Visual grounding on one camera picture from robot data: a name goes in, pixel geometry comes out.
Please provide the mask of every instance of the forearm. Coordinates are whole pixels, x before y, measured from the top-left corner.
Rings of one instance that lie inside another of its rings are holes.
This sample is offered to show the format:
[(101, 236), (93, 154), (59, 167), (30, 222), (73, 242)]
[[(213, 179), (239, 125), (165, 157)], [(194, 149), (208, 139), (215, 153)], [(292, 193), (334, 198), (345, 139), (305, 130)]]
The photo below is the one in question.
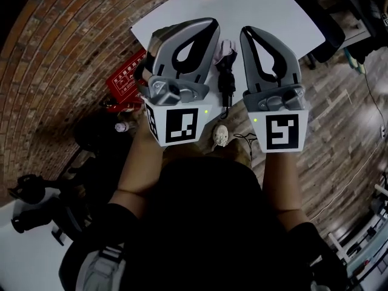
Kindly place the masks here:
[(144, 117), (122, 169), (118, 189), (142, 195), (159, 180), (163, 149), (152, 136)]
[(302, 211), (298, 169), (293, 153), (268, 153), (263, 193), (287, 230), (308, 222)]
[(146, 118), (143, 118), (110, 203), (119, 204), (141, 218), (147, 205), (144, 194), (159, 180), (162, 156), (163, 149), (152, 136)]

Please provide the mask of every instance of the backpack strap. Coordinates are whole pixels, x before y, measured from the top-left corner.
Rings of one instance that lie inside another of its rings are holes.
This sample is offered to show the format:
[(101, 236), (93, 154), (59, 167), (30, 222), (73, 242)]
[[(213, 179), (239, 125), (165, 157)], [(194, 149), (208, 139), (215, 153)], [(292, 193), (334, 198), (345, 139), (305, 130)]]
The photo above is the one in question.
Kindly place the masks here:
[(90, 252), (83, 262), (76, 291), (119, 291), (126, 261), (124, 244)]

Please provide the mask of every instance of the shoe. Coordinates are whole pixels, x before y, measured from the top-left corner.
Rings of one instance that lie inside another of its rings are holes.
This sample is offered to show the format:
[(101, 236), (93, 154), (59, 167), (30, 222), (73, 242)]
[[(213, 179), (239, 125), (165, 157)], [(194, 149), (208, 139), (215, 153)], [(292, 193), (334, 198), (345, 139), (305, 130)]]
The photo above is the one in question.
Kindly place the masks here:
[(351, 68), (357, 69), (358, 68), (357, 60), (352, 57), (352, 55), (349, 53), (346, 47), (344, 48), (344, 52), (347, 60), (349, 61), (349, 65), (351, 66)]
[(215, 149), (216, 146), (225, 147), (228, 144), (229, 139), (229, 132), (225, 125), (219, 125), (214, 128), (213, 131), (213, 140), (214, 145), (213, 149)]
[(360, 64), (359, 62), (357, 62), (357, 64), (358, 64), (357, 71), (360, 74), (364, 75), (366, 73), (364, 64)]

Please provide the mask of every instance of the white marker cube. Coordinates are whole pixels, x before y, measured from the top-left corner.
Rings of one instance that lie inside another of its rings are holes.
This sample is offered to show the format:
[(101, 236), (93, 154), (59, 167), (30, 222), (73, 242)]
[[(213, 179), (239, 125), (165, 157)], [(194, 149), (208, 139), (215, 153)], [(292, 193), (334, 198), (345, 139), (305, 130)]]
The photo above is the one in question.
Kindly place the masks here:
[(211, 104), (203, 101), (154, 105), (145, 99), (150, 130), (161, 147), (196, 142), (209, 119)]
[(308, 110), (248, 112), (248, 115), (264, 153), (303, 150)]

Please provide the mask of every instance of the white shoe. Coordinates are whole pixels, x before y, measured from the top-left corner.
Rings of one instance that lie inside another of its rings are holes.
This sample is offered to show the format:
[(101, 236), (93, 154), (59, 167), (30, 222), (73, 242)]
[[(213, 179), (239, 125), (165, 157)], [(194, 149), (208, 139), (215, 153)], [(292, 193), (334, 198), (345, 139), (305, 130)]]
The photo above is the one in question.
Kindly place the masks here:
[(216, 126), (213, 131), (214, 145), (212, 150), (214, 150), (216, 146), (225, 147), (228, 144), (228, 139), (229, 139), (229, 132), (226, 126), (225, 125)]

